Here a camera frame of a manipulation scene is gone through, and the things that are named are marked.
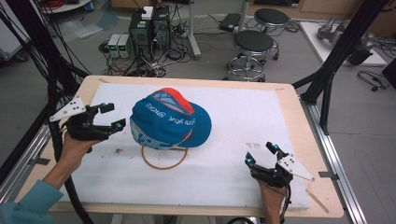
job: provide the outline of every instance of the teal sleeve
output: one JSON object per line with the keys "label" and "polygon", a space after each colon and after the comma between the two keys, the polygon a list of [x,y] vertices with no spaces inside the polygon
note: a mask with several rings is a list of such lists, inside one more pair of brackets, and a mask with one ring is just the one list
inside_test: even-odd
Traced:
{"label": "teal sleeve", "polygon": [[52,223],[48,211],[63,196],[53,186],[42,180],[37,180],[20,202],[1,205],[0,224]]}

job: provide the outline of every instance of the baseball cap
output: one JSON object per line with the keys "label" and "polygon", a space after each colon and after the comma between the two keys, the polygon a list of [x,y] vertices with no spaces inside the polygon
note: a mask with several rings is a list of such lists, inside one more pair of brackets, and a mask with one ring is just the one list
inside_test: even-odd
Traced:
{"label": "baseball cap", "polygon": [[130,123],[134,140],[155,149],[198,147],[212,129],[209,114],[172,88],[160,89],[138,101]]}

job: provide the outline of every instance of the round stool seat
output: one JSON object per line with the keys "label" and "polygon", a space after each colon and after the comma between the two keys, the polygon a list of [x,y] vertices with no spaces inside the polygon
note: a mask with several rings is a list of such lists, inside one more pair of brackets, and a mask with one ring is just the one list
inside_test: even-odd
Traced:
{"label": "round stool seat", "polygon": [[241,31],[234,37],[235,45],[252,52],[264,52],[273,46],[273,39],[260,31]]}
{"label": "round stool seat", "polygon": [[254,20],[263,25],[283,25],[289,21],[289,17],[276,9],[262,8],[254,13]]}

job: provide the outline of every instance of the blue brim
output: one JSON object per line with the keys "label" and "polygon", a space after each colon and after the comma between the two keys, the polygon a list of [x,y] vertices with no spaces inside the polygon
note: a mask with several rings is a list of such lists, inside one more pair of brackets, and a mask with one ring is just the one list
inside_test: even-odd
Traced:
{"label": "blue brim", "polygon": [[195,125],[191,136],[180,143],[178,147],[198,147],[207,140],[212,131],[212,120],[209,114],[202,107],[192,102],[190,104],[194,109]]}

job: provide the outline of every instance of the floor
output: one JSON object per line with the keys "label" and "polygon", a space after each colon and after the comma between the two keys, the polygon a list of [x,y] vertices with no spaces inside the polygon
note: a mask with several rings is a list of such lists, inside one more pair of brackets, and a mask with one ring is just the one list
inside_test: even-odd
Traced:
{"label": "floor", "polygon": [[[95,24],[103,28],[103,31],[84,39],[73,34],[67,35],[66,42],[92,74],[100,75],[106,70],[106,59],[98,51],[98,46],[108,40],[111,34],[127,32],[131,14],[112,11],[108,8],[108,2],[97,3],[92,13],[77,9],[57,15],[57,20],[59,23],[74,21],[85,27]],[[221,13],[238,12],[240,8],[239,4],[234,3],[230,4],[227,11],[221,6],[217,6],[218,11],[214,8],[207,11],[203,5],[196,5],[197,15],[213,13],[211,15],[217,21],[224,18]],[[186,15],[186,11],[182,11],[182,17],[183,15]],[[195,18],[195,24],[196,29],[199,28],[195,31],[195,37],[202,57],[196,61],[170,65],[165,77],[220,80],[227,73],[225,64],[238,54],[233,47],[233,34],[203,35],[223,33],[218,29],[218,23],[208,16]],[[302,31],[275,31],[271,35],[277,35],[274,38],[280,43],[281,51],[277,61],[267,59],[267,82],[291,84],[320,68],[321,62]],[[59,38],[53,40],[65,55]],[[377,50],[377,53],[387,63],[392,61],[382,51]],[[329,113],[330,137],[368,223],[396,222],[396,90],[389,86],[385,90],[374,92],[367,83],[357,78],[360,70],[380,74],[383,69],[384,67],[341,66],[333,81]],[[46,103],[46,86],[44,78],[35,70],[31,61],[23,63],[12,60],[0,67],[1,163]],[[296,91],[300,94],[306,88],[304,86]],[[53,214],[53,217],[55,223],[79,223],[78,217],[72,213]],[[95,223],[110,223],[111,216],[92,214],[92,219]],[[218,223],[226,221],[227,217],[218,217]],[[286,223],[351,222],[345,214],[335,219],[288,217]]]}

